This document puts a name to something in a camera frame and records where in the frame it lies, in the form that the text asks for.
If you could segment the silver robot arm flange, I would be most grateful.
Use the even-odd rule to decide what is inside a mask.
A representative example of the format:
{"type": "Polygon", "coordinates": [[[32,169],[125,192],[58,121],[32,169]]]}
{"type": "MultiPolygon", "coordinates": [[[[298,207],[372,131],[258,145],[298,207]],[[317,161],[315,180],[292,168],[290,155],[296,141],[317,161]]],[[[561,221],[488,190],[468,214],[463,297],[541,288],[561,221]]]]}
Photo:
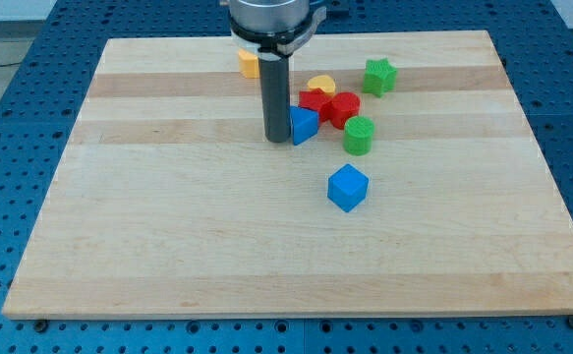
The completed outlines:
{"type": "Polygon", "coordinates": [[[304,46],[327,17],[323,1],[230,0],[234,41],[263,60],[289,57],[304,46]]]}

